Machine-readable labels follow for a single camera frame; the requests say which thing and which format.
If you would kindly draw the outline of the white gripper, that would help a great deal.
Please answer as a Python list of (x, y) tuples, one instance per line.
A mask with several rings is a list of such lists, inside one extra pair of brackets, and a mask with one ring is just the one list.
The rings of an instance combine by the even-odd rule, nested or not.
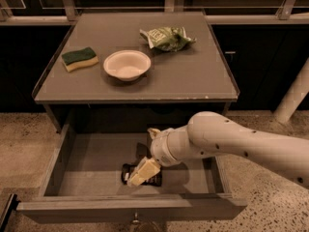
[(160, 166), (173, 166), (180, 164), (188, 158), (188, 134), (186, 126), (177, 129), (159, 130), (148, 128), (152, 143), (150, 152), (153, 156), (148, 159), (143, 157), (132, 168), (127, 185), (138, 187), (151, 179), (160, 171)]

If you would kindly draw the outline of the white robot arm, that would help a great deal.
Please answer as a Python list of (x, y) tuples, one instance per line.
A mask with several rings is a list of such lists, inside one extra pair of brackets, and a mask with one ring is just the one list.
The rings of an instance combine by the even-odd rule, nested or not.
[(127, 184), (131, 187), (151, 179), (161, 167), (231, 154), (309, 188), (309, 141), (306, 139), (252, 130), (210, 111), (193, 115), (180, 128), (150, 128), (149, 134), (151, 155), (141, 159), (129, 175)]

